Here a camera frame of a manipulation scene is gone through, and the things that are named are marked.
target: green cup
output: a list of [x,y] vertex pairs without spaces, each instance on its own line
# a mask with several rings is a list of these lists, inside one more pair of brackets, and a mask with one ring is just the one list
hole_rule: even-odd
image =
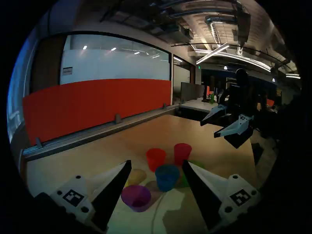
[[[205,166],[204,166],[201,162],[198,162],[198,161],[196,161],[196,160],[189,160],[189,162],[195,164],[196,166],[199,166],[199,167],[205,169]],[[188,181],[187,181],[186,176],[185,176],[184,173],[182,174],[181,185],[182,185],[183,187],[189,187],[189,186],[190,186],[190,185],[188,184]]]

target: window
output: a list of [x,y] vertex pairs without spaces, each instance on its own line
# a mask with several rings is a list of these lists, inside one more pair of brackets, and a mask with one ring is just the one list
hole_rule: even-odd
[[[63,72],[71,67],[71,74]],[[60,84],[100,79],[170,79],[169,53],[104,35],[69,35]]]

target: purple cup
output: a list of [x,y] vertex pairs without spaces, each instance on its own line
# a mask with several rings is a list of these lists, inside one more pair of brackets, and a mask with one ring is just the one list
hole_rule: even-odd
[[141,185],[130,185],[121,192],[122,201],[135,212],[146,211],[151,197],[150,191]]

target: table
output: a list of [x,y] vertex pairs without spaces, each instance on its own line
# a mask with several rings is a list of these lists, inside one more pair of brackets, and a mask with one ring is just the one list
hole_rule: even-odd
[[[27,163],[27,183],[32,195],[51,194],[79,174],[92,177],[130,159],[132,169],[142,170],[142,185],[155,185],[155,175],[148,168],[145,153],[158,147],[173,163],[174,145],[188,143],[193,150],[190,160],[197,160],[213,173],[228,178],[239,174],[257,187],[250,141],[235,149],[223,138],[213,138],[221,127],[172,115],[163,115],[135,127],[96,141]],[[135,213],[119,198],[108,223],[110,233],[207,233],[206,225],[190,188],[176,188],[160,194],[145,212]]]
[[213,107],[218,105],[217,102],[215,102],[213,104],[202,102],[202,99],[203,98],[200,97],[197,100],[191,100],[191,101],[188,101],[187,103],[183,103],[180,105],[180,108],[199,110],[202,112],[209,113]]

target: blue cup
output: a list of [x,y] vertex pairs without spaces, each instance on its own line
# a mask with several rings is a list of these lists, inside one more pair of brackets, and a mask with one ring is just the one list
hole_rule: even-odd
[[159,190],[168,192],[174,188],[180,172],[175,165],[162,165],[156,169],[155,175]]

